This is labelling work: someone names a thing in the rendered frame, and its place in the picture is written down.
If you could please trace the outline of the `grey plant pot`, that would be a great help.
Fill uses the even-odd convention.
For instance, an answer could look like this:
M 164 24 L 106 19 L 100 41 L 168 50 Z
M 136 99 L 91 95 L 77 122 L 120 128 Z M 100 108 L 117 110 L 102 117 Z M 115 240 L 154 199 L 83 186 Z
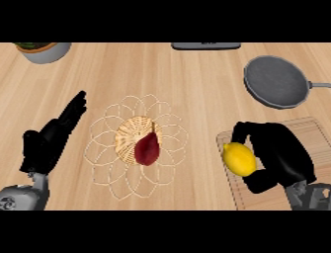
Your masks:
M 68 53 L 69 48 L 69 42 L 52 42 L 37 49 L 23 49 L 16 46 L 18 51 L 26 59 L 37 64 L 46 64 L 57 61 Z

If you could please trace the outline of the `pale wooden cutting board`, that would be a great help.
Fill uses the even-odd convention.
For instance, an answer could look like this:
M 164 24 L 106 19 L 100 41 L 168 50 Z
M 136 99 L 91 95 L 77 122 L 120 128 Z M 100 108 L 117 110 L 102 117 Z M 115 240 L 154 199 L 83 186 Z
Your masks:
M 301 118 L 282 122 L 297 137 L 313 163 L 316 181 L 312 184 L 331 184 L 331 139 L 315 118 Z M 225 167 L 230 192 L 238 211 L 290 210 L 285 191 L 281 185 L 253 194 L 244 180 Z

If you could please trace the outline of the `dark grey appliance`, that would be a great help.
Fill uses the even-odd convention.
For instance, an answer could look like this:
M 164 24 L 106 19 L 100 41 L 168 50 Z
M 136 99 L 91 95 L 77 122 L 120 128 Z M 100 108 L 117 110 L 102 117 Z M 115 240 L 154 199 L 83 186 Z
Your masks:
M 170 46 L 176 50 L 225 50 L 241 47 L 239 42 L 171 42 Z

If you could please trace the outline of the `dark red sweet potato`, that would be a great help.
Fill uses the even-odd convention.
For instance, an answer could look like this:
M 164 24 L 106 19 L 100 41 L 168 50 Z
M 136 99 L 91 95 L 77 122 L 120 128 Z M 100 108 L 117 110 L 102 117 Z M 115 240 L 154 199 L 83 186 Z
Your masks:
M 139 164 L 149 166 L 154 164 L 158 157 L 159 157 L 158 137 L 157 134 L 151 132 L 136 143 L 134 158 Z

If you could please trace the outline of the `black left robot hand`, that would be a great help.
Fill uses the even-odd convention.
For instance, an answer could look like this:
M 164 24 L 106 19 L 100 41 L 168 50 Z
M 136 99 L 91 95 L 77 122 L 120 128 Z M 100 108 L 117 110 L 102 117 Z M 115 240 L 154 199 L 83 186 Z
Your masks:
M 84 96 L 86 92 L 80 91 L 68 102 L 59 117 L 47 122 L 40 131 L 25 131 L 22 172 L 47 175 L 55 169 L 68 136 L 86 112 Z

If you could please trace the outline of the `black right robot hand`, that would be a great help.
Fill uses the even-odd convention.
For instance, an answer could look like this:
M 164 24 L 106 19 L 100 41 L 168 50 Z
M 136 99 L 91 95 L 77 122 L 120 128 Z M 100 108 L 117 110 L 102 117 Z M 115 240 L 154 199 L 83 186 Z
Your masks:
M 287 188 L 297 182 L 310 184 L 316 181 L 310 156 L 285 125 L 236 122 L 230 140 L 244 144 L 245 139 L 263 164 L 263 169 L 242 178 L 253 194 L 276 184 Z

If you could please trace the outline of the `dark grey frying pan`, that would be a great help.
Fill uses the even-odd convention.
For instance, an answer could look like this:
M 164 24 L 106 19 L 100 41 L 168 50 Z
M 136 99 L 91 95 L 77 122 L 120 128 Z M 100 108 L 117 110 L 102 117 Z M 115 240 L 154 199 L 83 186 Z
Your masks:
M 278 110 L 296 108 L 312 88 L 331 88 L 331 82 L 309 81 L 300 68 L 273 55 L 260 55 L 248 61 L 244 84 L 253 98 Z

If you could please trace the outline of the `yellow lemon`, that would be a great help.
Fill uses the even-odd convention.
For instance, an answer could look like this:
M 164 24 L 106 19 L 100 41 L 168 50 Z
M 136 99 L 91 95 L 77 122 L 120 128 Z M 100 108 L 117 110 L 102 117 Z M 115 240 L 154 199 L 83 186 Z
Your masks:
M 247 177 L 256 172 L 256 156 L 251 149 L 239 142 L 223 144 L 222 158 L 229 171 L 235 175 Z

